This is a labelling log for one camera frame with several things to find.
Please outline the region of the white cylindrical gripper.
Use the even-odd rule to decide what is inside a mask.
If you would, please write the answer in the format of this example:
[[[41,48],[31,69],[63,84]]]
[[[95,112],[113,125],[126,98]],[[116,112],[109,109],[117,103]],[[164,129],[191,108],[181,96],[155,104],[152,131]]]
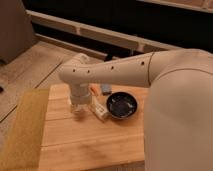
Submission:
[[[73,105],[89,104],[92,99],[88,84],[72,84],[70,88],[70,99]]]

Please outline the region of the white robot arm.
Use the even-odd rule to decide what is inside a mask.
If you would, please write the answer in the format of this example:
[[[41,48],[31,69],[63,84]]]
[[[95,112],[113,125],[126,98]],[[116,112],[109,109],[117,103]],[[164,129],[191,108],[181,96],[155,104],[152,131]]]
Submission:
[[[177,49],[97,64],[80,53],[59,77],[74,105],[90,101],[90,83],[148,88],[145,170],[213,171],[213,53]]]

